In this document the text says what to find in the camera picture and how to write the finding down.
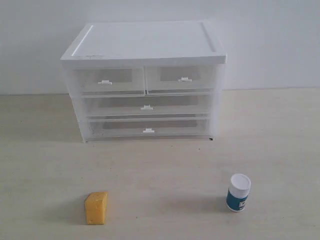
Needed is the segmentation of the yellow cheese wedge sponge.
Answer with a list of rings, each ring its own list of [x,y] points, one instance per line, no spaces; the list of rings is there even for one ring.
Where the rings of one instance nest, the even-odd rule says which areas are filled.
[[[84,201],[85,218],[88,225],[106,223],[108,192],[92,192]]]

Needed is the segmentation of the clear wide drawer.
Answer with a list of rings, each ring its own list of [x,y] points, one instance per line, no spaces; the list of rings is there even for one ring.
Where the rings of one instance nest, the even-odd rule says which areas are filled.
[[[85,98],[87,116],[208,114],[209,95]]]
[[[83,137],[87,141],[122,137],[210,136],[207,117],[133,118],[128,120],[90,120]]]

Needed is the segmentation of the blue bottle white cap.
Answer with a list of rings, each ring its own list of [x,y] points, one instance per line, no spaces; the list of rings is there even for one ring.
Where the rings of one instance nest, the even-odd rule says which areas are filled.
[[[233,174],[229,181],[226,196],[226,205],[233,212],[241,212],[245,209],[247,198],[251,189],[251,180],[242,173]]]

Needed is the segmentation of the middle clear wide drawer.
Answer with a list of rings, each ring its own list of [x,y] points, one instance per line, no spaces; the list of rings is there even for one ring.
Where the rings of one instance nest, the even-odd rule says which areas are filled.
[[[85,98],[87,116],[208,114],[209,95]]]

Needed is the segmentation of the white plastic drawer cabinet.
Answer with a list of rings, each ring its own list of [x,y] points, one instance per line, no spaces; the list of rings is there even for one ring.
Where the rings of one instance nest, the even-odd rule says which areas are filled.
[[[114,139],[86,140],[83,133],[88,121],[130,120],[154,118],[209,119],[213,139],[217,135],[217,121],[222,82],[224,79],[227,53],[215,35],[213,26],[206,20],[156,21],[156,22],[102,22],[89,23],[80,31],[61,56],[61,65],[66,86],[72,101],[80,134],[84,142]],[[207,91],[183,91],[149,93],[145,77],[146,67],[213,66],[215,67],[214,87]],[[75,70],[91,69],[142,69],[144,93],[110,94],[81,92]],[[126,98],[159,96],[209,95],[209,113],[194,114],[149,114],[120,116],[87,116],[86,98]]]

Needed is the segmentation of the bottom clear wide drawer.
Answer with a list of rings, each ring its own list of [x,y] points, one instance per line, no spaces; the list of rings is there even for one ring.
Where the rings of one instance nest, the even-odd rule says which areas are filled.
[[[210,136],[207,117],[133,118],[128,120],[90,120],[83,137],[87,141],[122,137]]]

